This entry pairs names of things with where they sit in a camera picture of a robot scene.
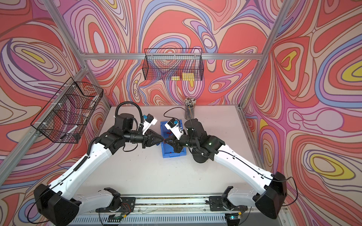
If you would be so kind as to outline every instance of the colorful swirl pattern wall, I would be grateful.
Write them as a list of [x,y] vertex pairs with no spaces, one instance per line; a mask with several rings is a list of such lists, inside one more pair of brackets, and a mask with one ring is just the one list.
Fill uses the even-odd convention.
[[[0,1],[0,22],[1,164],[35,115],[80,67],[41,0]],[[38,137],[0,187],[1,226],[27,223],[34,188],[58,177],[86,152],[105,113],[101,102],[78,144],[55,144]],[[44,218],[33,208],[30,219]]]
[[[81,51],[144,53],[145,48],[199,47],[204,53],[260,53],[278,1],[80,0],[58,5]],[[202,82],[144,81],[142,60],[92,60],[110,104],[238,104],[256,61],[207,60]]]
[[362,225],[362,1],[297,0],[243,109],[295,225]]

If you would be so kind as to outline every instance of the wire basket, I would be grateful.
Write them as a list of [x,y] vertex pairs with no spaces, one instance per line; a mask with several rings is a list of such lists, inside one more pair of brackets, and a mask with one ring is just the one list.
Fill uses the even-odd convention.
[[60,88],[65,87],[64,95],[57,103],[52,103],[54,106],[45,119],[34,122],[44,107],[31,122],[32,127],[54,143],[78,143],[103,96],[100,87],[88,82],[75,82],[73,78],[67,85],[68,81]]
[[148,48],[144,52],[145,80],[202,81],[202,49]]

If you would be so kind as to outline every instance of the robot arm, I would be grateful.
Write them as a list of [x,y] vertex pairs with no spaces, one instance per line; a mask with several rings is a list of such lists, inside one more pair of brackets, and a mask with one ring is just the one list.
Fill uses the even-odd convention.
[[180,152],[183,147],[192,147],[196,162],[204,163],[208,159],[216,161],[243,178],[255,191],[243,195],[237,194],[233,187],[228,187],[224,192],[224,207],[232,209],[232,206],[251,205],[266,216],[276,219],[287,196],[285,176],[279,172],[274,175],[255,166],[218,137],[207,135],[197,119],[186,121],[184,126],[188,134],[184,131],[180,138],[170,136],[164,142],[173,146],[175,152]]
[[133,131],[134,116],[125,113],[117,115],[115,125],[95,139],[94,144],[90,144],[90,151],[71,168],[48,186],[38,185],[34,196],[39,213],[56,226],[65,226],[77,215],[94,209],[120,208],[120,194],[112,188],[105,188],[89,196],[75,196],[75,192],[98,166],[124,147],[126,142],[141,143],[142,148],[145,148],[164,140],[161,135],[149,129],[156,124],[157,119],[150,114],[144,116],[144,119],[143,127]]

